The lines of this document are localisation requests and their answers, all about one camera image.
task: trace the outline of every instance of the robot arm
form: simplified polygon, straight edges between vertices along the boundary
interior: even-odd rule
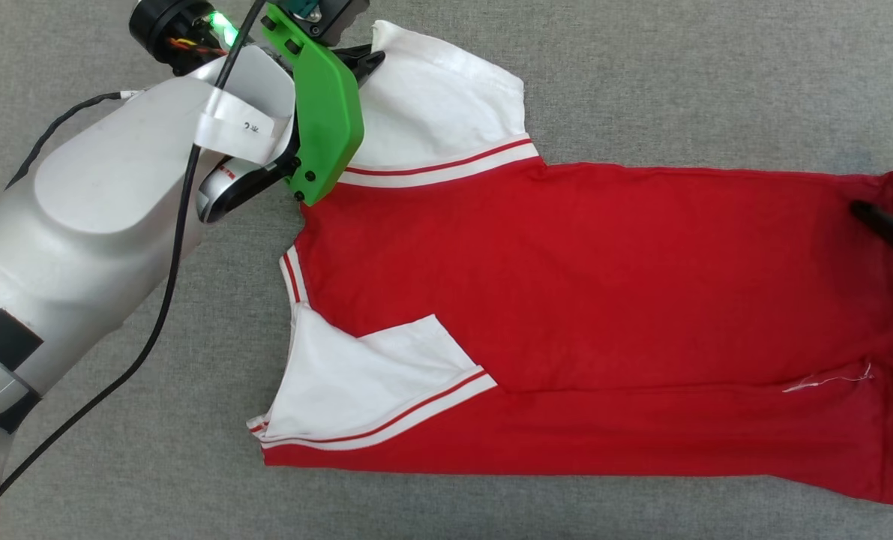
[[[209,3],[140,2],[130,30],[183,76],[133,97],[1,196],[0,485],[29,411],[171,270],[193,141],[203,150],[183,257],[208,223],[279,180],[298,200],[319,201],[358,149],[358,82],[382,54],[333,52],[316,37],[337,40],[365,0],[300,2],[319,24],[275,4],[263,24],[292,76],[250,45],[220,92],[213,82],[229,34],[216,32]],[[197,45],[166,49],[185,44],[178,35]]]

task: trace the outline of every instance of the white trim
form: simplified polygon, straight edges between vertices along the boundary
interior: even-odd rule
[[[268,413],[264,414],[263,416],[257,416],[256,418],[253,418],[252,420],[247,421],[248,430],[250,430],[250,432],[252,434],[256,435],[257,437],[261,437],[264,430],[259,430],[259,431],[253,431],[253,430],[255,430],[255,428],[263,426],[265,423],[267,423],[267,416],[268,416]]]
[[[424,168],[446,168],[449,164],[455,164],[456,161],[473,161],[477,156],[483,156],[483,154],[489,154],[497,150],[497,148],[501,148],[504,146],[508,146],[514,143],[526,143],[526,141],[532,141],[529,138],[529,133],[519,133],[516,136],[508,136],[506,138],[502,138],[501,140],[497,140],[496,142],[492,142],[487,146],[480,146],[475,150],[464,151],[461,154],[453,154],[448,157],[438,157],[436,160],[423,160],[423,161],[409,161],[408,163],[396,163],[395,165],[368,165],[365,163],[356,163],[353,161],[347,168],[350,169],[364,169],[371,172],[399,172],[399,171],[411,171],[413,169],[424,169]]]
[[[528,140],[529,136],[519,136],[516,138],[513,143],[518,140]],[[494,148],[498,148],[504,146],[504,144],[494,146]],[[473,154],[470,157],[461,157],[457,160],[449,160],[442,164],[442,168],[434,168],[439,167],[439,165],[429,165],[426,167],[413,167],[413,168],[405,168],[405,167],[368,167],[368,168],[360,168],[354,165],[351,165],[350,168],[360,169],[368,172],[375,172],[377,174],[363,174],[360,172],[347,170],[340,176],[341,184],[348,185],[361,185],[362,187],[367,188],[414,188],[419,185],[431,185],[431,184],[439,184],[440,182],[449,182],[450,180],[457,180],[460,178],[467,178],[473,175],[477,175],[480,173],[484,173],[486,171],[490,171],[497,167],[503,167],[503,165],[514,164],[516,161],[524,161],[529,160],[530,158],[538,158],[539,151],[536,150],[535,145],[531,142],[521,144],[519,146],[514,146],[512,148],[508,148],[507,150],[498,151],[495,154],[488,154],[490,150],[486,151],[478,151],[478,153]],[[485,157],[479,158],[479,160],[470,161],[469,163],[463,163],[459,165],[449,165],[452,163],[456,163],[457,161],[469,160],[470,158],[476,158],[476,156],[480,154],[488,154]],[[423,168],[433,168],[433,170],[418,172],[415,174],[402,174],[402,175],[389,175],[389,173],[397,172],[397,171],[410,171],[413,169],[423,169]]]
[[[479,377],[477,377],[477,379],[470,380],[471,377],[478,374],[483,375],[480,375]],[[377,433],[372,433],[370,435],[357,437],[356,434],[340,434],[331,437],[322,437],[323,439],[346,438],[346,440],[333,442],[314,442],[298,437],[268,439],[263,436],[264,431],[258,431],[258,433],[255,433],[255,435],[257,436],[257,438],[260,439],[261,446],[262,448],[264,448],[264,450],[276,448],[281,445],[300,445],[316,450],[329,451],[359,450],[371,447],[374,445],[378,445],[384,441],[388,441],[389,439],[396,437],[396,435],[405,433],[405,431],[409,430],[410,428],[418,426],[420,423],[429,420],[437,414],[443,413],[444,411],[449,410],[450,408],[455,407],[458,404],[466,402],[467,400],[470,400],[473,397],[484,393],[486,390],[494,389],[494,387],[497,386],[493,377],[488,375],[488,373],[483,372],[483,368],[477,367],[477,369],[466,372],[462,376],[451,380],[449,384],[444,384],[444,386],[439,387],[436,390],[427,392],[423,396],[418,397],[418,399],[412,400],[412,402],[406,403],[405,406],[397,408],[397,410],[395,410],[391,414],[388,414],[384,419],[375,421],[375,423],[373,423],[371,426],[360,428],[360,430],[358,431],[360,434],[369,434],[371,431],[377,430],[377,428],[380,428],[384,424],[387,424],[390,420],[402,415],[406,411],[409,411],[411,408],[416,407],[418,404],[422,404],[425,400],[429,400],[432,396],[436,396],[437,394],[449,390],[453,386],[457,386],[457,384],[461,384],[464,380],[470,381],[466,384],[463,384],[456,390],[453,390],[452,392],[444,396],[438,397],[436,400],[433,400],[433,402],[426,403],[424,406],[416,408],[416,410],[413,410],[409,414],[405,414],[405,416],[395,421],[393,424],[384,427],[383,430],[379,430],[377,431]]]
[[[286,260],[289,259],[289,267],[292,268],[293,281],[289,276],[289,268],[286,266]],[[296,252],[296,246],[292,246],[286,255],[279,257],[279,269],[283,273],[283,280],[286,281],[286,291],[289,293],[289,303],[299,304],[309,301],[309,295],[306,294],[306,280],[303,280],[303,272],[299,267],[299,253]]]

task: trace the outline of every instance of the gray carpet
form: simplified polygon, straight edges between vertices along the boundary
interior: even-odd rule
[[[67,107],[169,75],[128,35],[133,4],[0,0],[0,190]],[[216,4],[236,20],[248,2]],[[346,43],[368,42],[373,18],[521,76],[529,132],[550,163],[893,169],[893,0],[374,0]],[[282,374],[276,257],[300,225],[271,189],[212,230],[183,268],[148,366],[10,490],[0,538],[893,539],[893,507],[774,478],[264,468],[244,421]],[[131,362],[158,302],[31,414],[14,462]]]

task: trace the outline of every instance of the green led light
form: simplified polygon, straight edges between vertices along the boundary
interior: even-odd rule
[[[209,24],[213,27],[213,30],[223,38],[223,41],[226,41],[226,45],[230,47],[232,47],[233,42],[236,41],[237,35],[240,35],[239,31],[236,30],[236,27],[233,26],[233,23],[226,18],[226,15],[221,14],[220,11],[216,11],[216,13],[210,15]]]

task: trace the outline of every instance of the red shirt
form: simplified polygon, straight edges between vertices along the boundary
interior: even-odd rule
[[[893,212],[893,173],[549,166],[524,133],[354,165],[284,257],[302,315],[277,400],[400,397],[367,423],[251,427],[269,465],[773,475],[893,503],[893,253],[857,199]],[[331,349],[425,358],[452,342],[402,325],[431,314],[468,356],[449,376]]]

